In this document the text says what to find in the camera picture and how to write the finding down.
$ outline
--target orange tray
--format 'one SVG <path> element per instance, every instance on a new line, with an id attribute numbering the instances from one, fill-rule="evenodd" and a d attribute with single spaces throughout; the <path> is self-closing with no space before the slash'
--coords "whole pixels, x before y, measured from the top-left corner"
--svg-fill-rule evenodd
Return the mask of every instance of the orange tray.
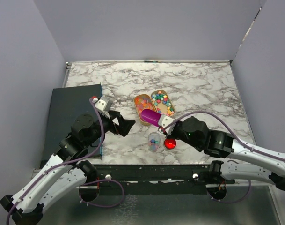
<path id="1" fill-rule="evenodd" d="M 150 123 L 146 122 L 144 119 L 141 118 L 141 112 L 144 109 L 151 109 L 151 110 L 156 111 L 151 97 L 147 94 L 137 95 L 134 98 L 134 105 L 135 105 L 137 114 L 139 116 L 140 122 L 145 126 L 149 126 Z"/>

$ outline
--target red button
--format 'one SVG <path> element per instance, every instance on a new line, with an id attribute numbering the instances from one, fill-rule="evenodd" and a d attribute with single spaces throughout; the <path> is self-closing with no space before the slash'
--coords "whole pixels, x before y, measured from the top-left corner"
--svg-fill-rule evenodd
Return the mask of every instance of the red button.
<path id="1" fill-rule="evenodd" d="M 166 148 L 168 148 L 168 149 L 174 149 L 175 148 L 175 146 L 176 146 L 176 141 L 175 141 L 175 139 L 172 139 L 172 138 L 170 138 L 170 139 L 165 139 L 165 141 L 164 141 L 164 145 L 165 145 L 165 147 Z"/>

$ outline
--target white wall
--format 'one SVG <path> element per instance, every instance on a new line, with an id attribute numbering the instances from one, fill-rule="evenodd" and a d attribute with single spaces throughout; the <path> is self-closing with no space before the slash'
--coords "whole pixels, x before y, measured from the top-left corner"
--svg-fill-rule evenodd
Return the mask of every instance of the white wall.
<path id="1" fill-rule="evenodd" d="M 52 88 L 65 60 L 32 0 L 0 0 L 0 199 L 28 181 L 40 160 Z M 6 211 L 0 205 L 0 225 Z"/>
<path id="2" fill-rule="evenodd" d="M 233 73 L 256 143 L 285 152 L 285 0 L 266 1 Z"/>
<path id="3" fill-rule="evenodd" d="M 260 0 L 34 0 L 67 61 L 232 60 Z"/>

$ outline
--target marble tabletop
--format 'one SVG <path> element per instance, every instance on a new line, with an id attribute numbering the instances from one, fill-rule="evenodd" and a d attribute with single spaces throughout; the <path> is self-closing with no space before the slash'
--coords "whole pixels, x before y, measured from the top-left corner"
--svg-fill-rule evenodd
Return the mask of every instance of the marble tabletop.
<path id="1" fill-rule="evenodd" d="M 94 164 L 205 164 L 215 158 L 177 141 L 173 150 L 163 145 L 157 152 L 148 150 L 147 137 L 157 131 L 143 126 L 133 99 L 140 94 L 165 90 L 180 117 L 194 110 L 213 112 L 243 140 L 252 143 L 241 99 L 228 62 L 216 63 L 144 63 L 144 62 L 75 62 L 66 87 L 101 84 L 103 95 L 113 100 L 112 109 L 125 119 L 136 120 L 126 137 L 107 133 L 102 159 Z M 226 131 L 213 117 L 195 115 L 210 129 Z"/>

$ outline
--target wire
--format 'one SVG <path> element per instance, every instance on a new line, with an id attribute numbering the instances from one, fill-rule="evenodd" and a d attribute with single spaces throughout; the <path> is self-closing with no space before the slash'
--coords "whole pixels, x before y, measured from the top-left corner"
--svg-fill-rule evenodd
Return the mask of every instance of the wire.
<path id="1" fill-rule="evenodd" d="M 235 161 L 235 160 L 231 160 L 231 159 L 230 159 L 230 160 L 228 160 L 227 162 L 228 162 L 228 163 L 229 163 L 229 162 L 233 162 L 233 163 L 239 164 L 237 161 Z"/>
<path id="2" fill-rule="evenodd" d="M 13 211 L 15 210 L 16 206 L 21 202 L 23 201 L 23 198 L 29 193 L 29 191 L 45 176 L 47 175 L 50 171 L 60 167 L 60 166 L 63 166 L 63 165 L 66 165 L 66 164 L 70 164 L 70 163 L 77 163 L 78 161 L 82 161 L 86 158 L 89 158 L 91 157 L 92 155 L 94 155 L 101 147 L 101 145 L 103 144 L 104 142 L 104 127 L 103 127 L 103 122 L 102 122 L 102 119 L 100 117 L 100 114 L 97 110 L 97 108 L 95 107 L 95 104 L 93 103 L 93 100 L 90 98 L 89 99 L 89 102 L 91 103 L 96 115 L 97 115 L 97 118 L 99 120 L 99 123 L 100 123 L 100 127 L 101 127 L 101 141 L 99 143 L 99 145 L 96 147 L 96 149 L 91 152 L 90 154 L 84 156 L 84 157 L 81 157 L 81 158 L 78 158 L 78 159 L 74 159 L 74 160 L 71 160 L 71 161 L 67 161 L 67 162 L 64 162 L 64 163 L 60 163 L 60 164 L 57 164 L 53 167 L 51 167 L 50 169 L 46 170 L 42 175 L 40 175 L 30 186 L 29 188 L 19 197 L 19 199 L 16 201 L 16 203 L 11 207 L 11 209 L 9 210 L 8 214 L 7 214 L 7 218 L 6 218 L 6 225 L 10 225 L 9 224 L 9 220 L 10 220 L 10 216 L 11 214 L 13 213 Z"/>
<path id="3" fill-rule="evenodd" d="M 211 198 L 213 201 L 216 201 L 216 202 L 218 202 L 218 203 L 223 203 L 223 204 L 239 203 L 239 202 L 242 202 L 244 199 L 246 199 L 246 198 L 249 196 L 250 192 L 251 192 L 251 188 L 252 188 L 252 186 L 251 186 L 251 180 L 249 180 L 248 183 L 249 183 L 249 186 L 248 186 L 247 193 L 246 193 L 242 198 L 240 198 L 240 199 L 238 199 L 238 200 L 235 200 L 235 201 L 222 201 L 222 200 L 213 198 L 212 195 L 210 195 L 210 193 L 209 193 L 208 191 L 207 191 L 207 194 L 210 196 L 210 198 Z"/>
<path id="4" fill-rule="evenodd" d="M 238 162 L 236 162 L 235 160 L 228 160 L 227 161 L 228 163 L 229 162 L 234 162 L 234 163 L 236 163 L 236 164 L 239 164 Z M 244 199 L 246 199 L 248 196 L 249 196 L 249 194 L 250 194 L 250 192 L 251 192 L 251 180 L 248 180 L 248 183 L 249 183 L 249 185 L 248 185 L 248 190 L 247 190 L 247 193 L 242 197 L 242 198 L 240 198 L 240 199 L 238 199 L 238 200 L 235 200 L 235 201 L 231 201 L 231 202 L 225 202 L 225 201 L 222 201 L 222 200 L 218 200 L 218 199 L 216 199 L 216 198 L 213 198 L 211 195 L 210 195 L 210 193 L 207 191 L 207 194 L 211 197 L 211 199 L 212 200 L 214 200 L 214 201 L 216 201 L 216 202 L 218 202 L 218 203 L 224 203 L 224 204 L 233 204 L 233 203 L 239 203 L 239 202 L 241 202 L 241 201 L 243 201 Z"/>
<path id="5" fill-rule="evenodd" d="M 194 112 L 189 112 L 189 113 L 187 113 L 187 114 L 185 114 L 185 115 L 183 115 L 183 116 L 180 116 L 178 119 L 174 120 L 172 123 L 170 123 L 169 125 L 167 125 L 166 127 L 164 127 L 164 129 L 166 130 L 166 129 L 169 128 L 171 125 L 177 123 L 177 122 L 180 121 L 181 119 L 183 119 L 183 118 L 185 118 L 185 117 L 187 117 L 187 116 L 189 116 L 189 115 L 196 114 L 196 113 L 205 113 L 205 114 L 208 114 L 208 115 L 210 115 L 210 116 L 216 118 L 220 123 L 222 123 L 222 124 L 225 126 L 225 128 L 231 133 L 231 135 L 234 137 L 234 139 L 236 139 L 237 142 L 238 142 L 239 144 L 241 144 L 244 148 L 247 148 L 247 149 L 249 149 L 249 150 L 251 150 L 251 151 L 254 151 L 254 152 L 256 152 L 256 153 L 259 153 L 259 154 L 261 154 L 261 155 L 268 156 L 268 157 L 270 157 L 270 158 L 273 158 L 273 159 L 276 159 L 276 160 L 285 162 L 285 158 L 273 156 L 273 155 L 271 155 L 271 154 L 268 154 L 268 153 L 266 153 L 266 152 L 263 152 L 263 151 L 260 151 L 260 150 L 258 150 L 258 149 L 255 149 L 255 148 L 253 148 L 253 147 L 248 146 L 247 144 L 245 144 L 243 141 L 241 141 L 241 140 L 238 138 L 238 136 L 231 130 L 231 128 L 230 128 L 221 118 L 219 118 L 218 116 L 216 116 L 214 113 L 207 112 L 207 111 L 204 111 L 204 110 L 197 110 L 197 111 L 194 111 Z"/>
<path id="6" fill-rule="evenodd" d="M 82 199 L 82 196 L 81 194 L 79 193 L 79 198 L 81 199 L 81 203 L 86 203 L 86 204 L 89 204 L 89 205 L 93 205 L 93 206 L 96 206 L 96 207 L 100 207 L 100 208 L 113 208 L 115 206 L 118 206 L 120 203 L 122 203 L 124 201 L 124 198 L 125 198 L 125 195 L 124 195 L 124 188 L 123 186 L 116 180 L 107 180 L 107 179 L 103 179 L 103 180 L 95 180 L 95 181 L 92 181 L 92 182 L 89 182 L 89 183 L 86 183 L 86 184 L 83 184 L 83 185 L 90 185 L 90 184 L 95 184 L 95 183 L 100 183 L 100 182 L 105 182 L 105 181 L 109 181 L 109 182 L 114 182 L 116 184 L 118 184 L 120 186 L 120 189 L 122 190 L 122 198 L 118 201 L 118 203 L 115 203 L 113 205 L 99 205 L 99 204 L 95 204 L 95 203 L 91 203 L 91 202 L 86 202 Z"/>

